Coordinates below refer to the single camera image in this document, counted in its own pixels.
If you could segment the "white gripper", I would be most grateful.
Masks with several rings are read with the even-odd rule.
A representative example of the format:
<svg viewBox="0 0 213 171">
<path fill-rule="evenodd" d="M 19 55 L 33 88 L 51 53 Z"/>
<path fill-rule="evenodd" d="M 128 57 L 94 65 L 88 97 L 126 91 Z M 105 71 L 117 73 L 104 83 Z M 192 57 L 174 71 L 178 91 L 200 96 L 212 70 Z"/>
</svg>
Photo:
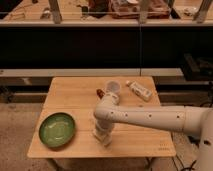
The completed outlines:
<svg viewBox="0 0 213 171">
<path fill-rule="evenodd" d="M 114 124 L 108 121 L 97 120 L 95 123 L 95 134 L 98 137 L 110 135 L 114 129 Z"/>
</svg>

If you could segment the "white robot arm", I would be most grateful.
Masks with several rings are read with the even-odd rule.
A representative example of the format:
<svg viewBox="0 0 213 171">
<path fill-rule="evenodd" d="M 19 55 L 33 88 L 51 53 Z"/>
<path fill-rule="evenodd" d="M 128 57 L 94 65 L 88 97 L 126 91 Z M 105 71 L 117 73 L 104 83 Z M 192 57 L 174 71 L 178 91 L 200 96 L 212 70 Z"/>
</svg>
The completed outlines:
<svg viewBox="0 0 213 171">
<path fill-rule="evenodd" d="M 190 106 L 119 106 L 119 96 L 106 93 L 94 110 L 94 135 L 106 145 L 115 123 L 182 132 L 200 139 L 195 171 L 213 171 L 213 108 Z"/>
</svg>

